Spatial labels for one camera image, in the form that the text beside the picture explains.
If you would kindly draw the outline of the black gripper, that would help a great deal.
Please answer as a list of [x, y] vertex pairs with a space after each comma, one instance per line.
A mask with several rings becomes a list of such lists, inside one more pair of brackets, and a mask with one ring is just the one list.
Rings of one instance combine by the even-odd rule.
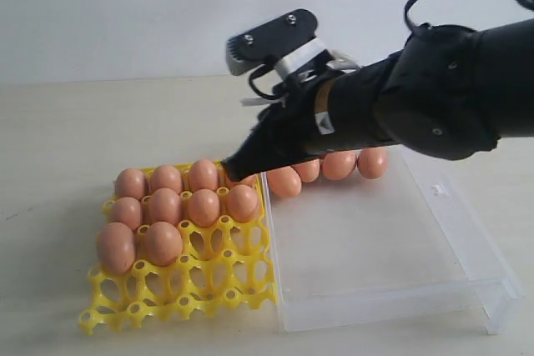
[[335, 151], [395, 145], [374, 112], [389, 68], [362, 68], [318, 82], [305, 94], [259, 112], [221, 165], [232, 181]]

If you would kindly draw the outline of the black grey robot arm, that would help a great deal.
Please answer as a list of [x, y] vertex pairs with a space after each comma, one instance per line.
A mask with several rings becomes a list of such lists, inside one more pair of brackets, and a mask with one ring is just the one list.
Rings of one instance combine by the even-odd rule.
[[327, 153], [403, 145], [445, 160], [533, 134], [533, 23], [484, 31], [421, 26], [352, 73], [286, 83], [223, 162], [234, 181]]

